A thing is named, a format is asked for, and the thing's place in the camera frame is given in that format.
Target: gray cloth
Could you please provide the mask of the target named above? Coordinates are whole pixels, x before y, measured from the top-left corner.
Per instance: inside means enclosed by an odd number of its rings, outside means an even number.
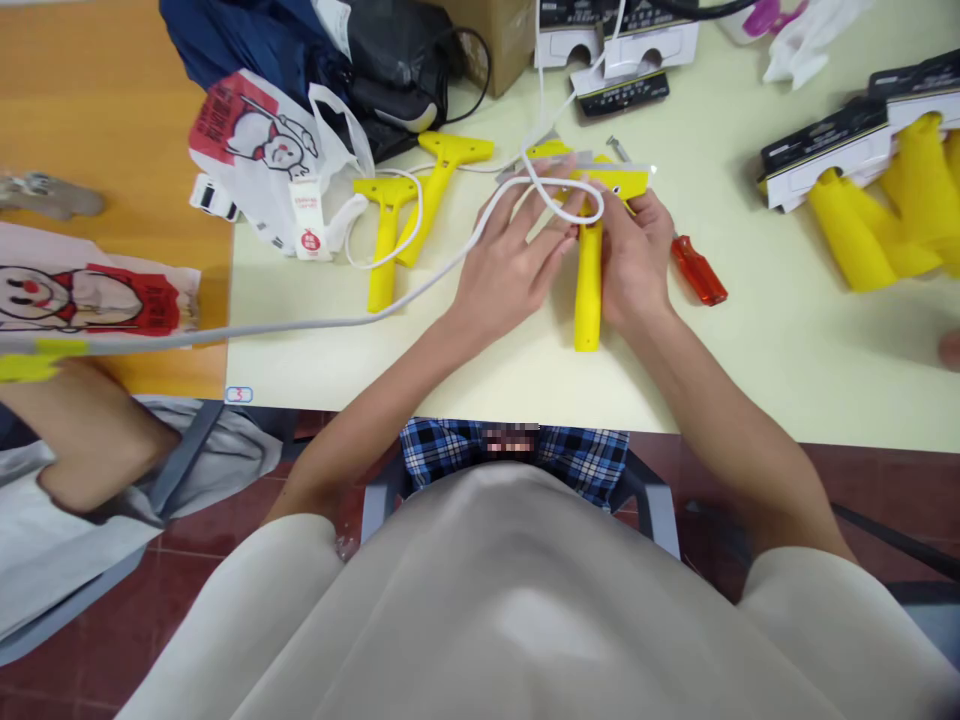
[[[181,433],[201,406],[183,398],[137,399]],[[240,492],[277,466],[281,445],[224,409],[190,475],[168,501],[172,517]],[[0,640],[163,531],[148,500],[155,472],[85,518],[59,509],[37,484],[40,471],[55,460],[43,441],[0,452]]]

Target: white plastic bag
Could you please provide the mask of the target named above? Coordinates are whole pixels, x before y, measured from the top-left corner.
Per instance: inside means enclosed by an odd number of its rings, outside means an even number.
[[[200,272],[107,255],[89,240],[0,223],[0,334],[101,339],[197,328]]]
[[[320,242],[333,257],[367,207],[366,198],[353,192],[353,181],[373,176],[373,155],[360,123],[336,95],[311,85],[310,98],[345,116],[358,156],[319,113],[311,116],[248,70],[210,88],[190,132],[190,156],[226,189],[257,236],[290,256],[301,234],[290,182],[318,178],[324,218]]]
[[[765,83],[792,80],[798,90],[830,59],[823,49],[873,6],[873,0],[811,0],[770,44]]]

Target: printed cartoon bag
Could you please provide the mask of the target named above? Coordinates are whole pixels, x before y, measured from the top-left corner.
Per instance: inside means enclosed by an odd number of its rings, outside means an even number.
[[[336,95],[311,84],[309,97],[313,116],[263,78],[235,72],[210,88],[190,132],[190,157],[226,189],[257,236],[285,255],[296,254],[301,234],[290,182],[318,178],[320,243],[335,255],[367,207],[353,181],[373,177],[373,155],[360,123]],[[318,102],[345,117],[356,156],[323,121]]]
[[[196,330],[200,272],[0,223],[0,332],[31,337]]]

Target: red screwdriver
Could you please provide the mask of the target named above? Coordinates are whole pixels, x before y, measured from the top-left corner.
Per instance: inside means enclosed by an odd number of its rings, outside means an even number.
[[[677,261],[677,267],[690,283],[690,287],[704,305],[719,305],[727,299],[727,290],[710,267],[707,259],[693,249],[693,243],[687,235],[673,234],[670,253]]]

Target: cardboard box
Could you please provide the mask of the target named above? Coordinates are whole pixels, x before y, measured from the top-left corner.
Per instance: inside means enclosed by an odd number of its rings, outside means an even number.
[[[454,25],[473,28],[490,46],[493,75],[487,94],[500,97],[533,57],[536,17],[531,0],[429,0],[450,15]],[[475,37],[460,35],[469,60],[468,75],[479,87],[487,76],[483,47]]]

